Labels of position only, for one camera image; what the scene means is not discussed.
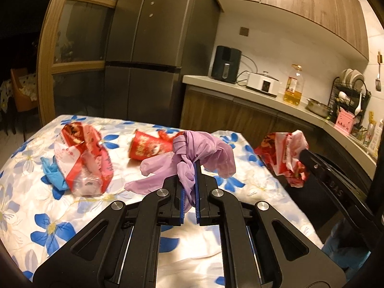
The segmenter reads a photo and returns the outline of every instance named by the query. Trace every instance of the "black air fryer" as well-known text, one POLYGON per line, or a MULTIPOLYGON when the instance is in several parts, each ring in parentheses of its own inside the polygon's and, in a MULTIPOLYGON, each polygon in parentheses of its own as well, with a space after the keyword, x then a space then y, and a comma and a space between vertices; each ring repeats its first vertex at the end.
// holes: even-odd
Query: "black air fryer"
POLYGON ((235 83, 239 72, 241 51, 219 45, 216 48, 211 77, 216 80, 235 83))

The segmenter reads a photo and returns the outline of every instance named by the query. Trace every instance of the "floral tablecloth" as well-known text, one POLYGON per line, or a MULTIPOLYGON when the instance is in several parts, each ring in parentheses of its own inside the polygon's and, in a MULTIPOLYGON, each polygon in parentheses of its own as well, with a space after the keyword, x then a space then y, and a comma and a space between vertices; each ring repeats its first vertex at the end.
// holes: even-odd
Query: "floral tablecloth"
MULTIPOLYGON (((72 236, 114 200, 126 204, 141 201, 143 195, 124 190, 126 182, 141 179, 139 162, 127 151, 134 131, 157 136, 161 126, 93 117, 59 116, 28 139, 0 172, 0 239, 26 277, 33 280, 36 269, 72 236), (106 193, 95 198, 60 192, 48 183, 40 162, 52 159, 53 143, 61 128, 71 121, 92 124, 102 134, 114 167, 106 193)), ((174 135, 179 130, 164 128, 174 135)), ((307 217, 272 177, 241 134, 217 131, 234 150, 237 172, 229 179, 207 172, 218 185, 239 200, 265 200, 274 206, 318 247, 322 243, 307 217)), ((220 287, 224 285, 218 226, 196 224, 195 209, 186 213, 181 227, 162 227, 156 287, 220 287)))
MULTIPOLYGON (((19 77, 19 82, 22 85, 20 91, 31 98, 32 101, 37 101, 36 91, 36 74, 29 74, 19 77)), ((11 79, 3 81, 0 86, 0 108, 3 112, 8 110, 8 99, 13 96, 11 79)))

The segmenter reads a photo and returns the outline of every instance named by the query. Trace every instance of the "chair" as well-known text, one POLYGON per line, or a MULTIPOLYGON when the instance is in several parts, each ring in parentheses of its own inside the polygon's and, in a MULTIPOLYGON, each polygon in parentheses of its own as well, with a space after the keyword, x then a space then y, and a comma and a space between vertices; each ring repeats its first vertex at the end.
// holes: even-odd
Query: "chair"
POLYGON ((26 116, 27 112, 32 109, 37 108, 37 101, 32 102, 31 98, 27 95, 24 95, 20 89, 22 85, 20 84, 19 77, 26 76, 28 74, 27 68, 20 69, 11 69, 11 81, 12 81, 12 90, 13 98, 15 99, 17 112, 22 116, 22 126, 23 126, 23 137, 25 139, 26 132, 26 116))

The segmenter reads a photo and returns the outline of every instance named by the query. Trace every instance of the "stainless steel refrigerator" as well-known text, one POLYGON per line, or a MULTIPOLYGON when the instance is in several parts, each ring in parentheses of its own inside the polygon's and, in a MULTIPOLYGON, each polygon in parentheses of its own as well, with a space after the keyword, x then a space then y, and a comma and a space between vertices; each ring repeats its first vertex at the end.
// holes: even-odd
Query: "stainless steel refrigerator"
POLYGON ((178 127, 182 77, 208 75, 219 13, 216 0, 118 0, 104 116, 178 127))

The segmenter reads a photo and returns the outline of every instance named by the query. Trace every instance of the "purple rubber glove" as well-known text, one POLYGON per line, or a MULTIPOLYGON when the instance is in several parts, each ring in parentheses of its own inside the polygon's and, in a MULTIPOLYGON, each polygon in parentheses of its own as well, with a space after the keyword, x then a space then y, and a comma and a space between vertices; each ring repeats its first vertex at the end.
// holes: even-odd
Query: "purple rubber glove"
POLYGON ((217 170, 222 178, 229 178, 236 172, 234 152, 229 144, 207 132, 184 131, 173 140, 173 152, 143 160, 140 171, 148 176, 129 182, 125 189, 136 194, 148 194, 162 188, 167 177, 177 174, 183 185, 188 202, 185 211, 195 206, 195 169, 193 164, 200 160, 208 170, 217 170))

